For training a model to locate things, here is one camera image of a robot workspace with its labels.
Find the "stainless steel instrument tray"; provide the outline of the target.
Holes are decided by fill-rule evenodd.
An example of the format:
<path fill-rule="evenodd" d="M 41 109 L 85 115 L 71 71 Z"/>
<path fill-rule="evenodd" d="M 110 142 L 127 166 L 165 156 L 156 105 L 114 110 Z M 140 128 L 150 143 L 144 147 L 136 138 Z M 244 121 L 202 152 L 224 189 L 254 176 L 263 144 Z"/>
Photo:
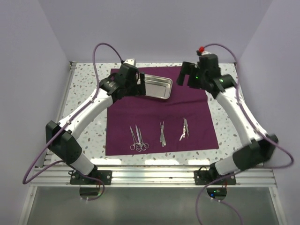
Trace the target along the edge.
<path fill-rule="evenodd" d="M 171 95 L 173 81 L 167 77 L 145 75 L 147 97 L 166 100 Z"/>

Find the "purple surgical cloth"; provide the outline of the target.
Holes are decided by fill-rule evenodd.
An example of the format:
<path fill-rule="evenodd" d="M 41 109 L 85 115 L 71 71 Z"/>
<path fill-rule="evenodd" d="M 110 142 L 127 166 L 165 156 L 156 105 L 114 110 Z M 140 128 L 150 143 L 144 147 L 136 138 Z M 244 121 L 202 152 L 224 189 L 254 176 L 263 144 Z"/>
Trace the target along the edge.
<path fill-rule="evenodd" d="M 183 118 L 187 119 L 189 137 L 179 141 L 183 132 Z M 133 155 L 130 131 L 135 126 L 142 139 L 149 144 L 145 154 L 190 150 L 218 149 L 205 91 L 186 84 L 172 85 L 167 100 L 150 97 L 124 97 L 107 109 L 105 154 L 107 156 Z"/>

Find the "steel surgical scissors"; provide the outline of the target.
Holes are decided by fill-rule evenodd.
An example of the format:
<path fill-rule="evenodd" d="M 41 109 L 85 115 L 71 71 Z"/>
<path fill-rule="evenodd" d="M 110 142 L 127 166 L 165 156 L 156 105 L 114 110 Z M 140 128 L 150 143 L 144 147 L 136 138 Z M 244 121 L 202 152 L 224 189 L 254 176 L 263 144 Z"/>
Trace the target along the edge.
<path fill-rule="evenodd" d="M 138 152 L 141 152 L 143 150 L 143 144 L 142 144 L 142 141 L 141 141 L 140 132 L 139 132 L 139 129 L 138 129 L 137 125 L 135 126 L 135 129 L 136 129 L 137 140 L 138 140 L 136 149 L 137 149 Z"/>

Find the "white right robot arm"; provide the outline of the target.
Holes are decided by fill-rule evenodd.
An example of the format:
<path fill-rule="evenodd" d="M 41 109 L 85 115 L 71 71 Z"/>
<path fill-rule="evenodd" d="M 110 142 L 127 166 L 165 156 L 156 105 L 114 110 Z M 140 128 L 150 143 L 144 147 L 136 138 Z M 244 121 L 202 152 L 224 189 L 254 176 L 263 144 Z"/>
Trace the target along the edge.
<path fill-rule="evenodd" d="M 237 83 L 230 74 L 221 74 L 217 55 L 200 54 L 197 63 L 184 61 L 176 83 L 182 86 L 186 75 L 189 76 L 187 85 L 190 88 L 207 91 L 222 106 L 242 144 L 242 147 L 231 156 L 210 165 L 210 181 L 219 184 L 229 173 L 244 171 L 269 161 L 275 146 L 268 140 L 278 143 L 278 138 L 275 134 L 269 135 L 260 124 L 256 127 L 251 126 L 256 120 L 247 107 L 244 111 L 248 113 L 250 119 L 247 120 L 243 114 L 240 108 L 243 98 L 236 93 Z"/>

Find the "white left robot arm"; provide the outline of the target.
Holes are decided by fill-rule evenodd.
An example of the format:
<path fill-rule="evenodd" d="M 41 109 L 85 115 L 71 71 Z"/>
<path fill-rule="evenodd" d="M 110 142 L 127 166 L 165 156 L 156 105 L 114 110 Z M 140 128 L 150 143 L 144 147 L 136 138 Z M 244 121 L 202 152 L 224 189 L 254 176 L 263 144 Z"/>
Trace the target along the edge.
<path fill-rule="evenodd" d="M 59 122 L 46 125 L 47 148 L 65 164 L 81 173 L 81 179 L 92 184 L 98 173 L 83 154 L 77 139 L 83 130 L 105 109 L 127 96 L 146 94 L 145 75 L 139 73 L 134 60 L 122 63 L 116 73 L 98 81 L 91 95 Z"/>

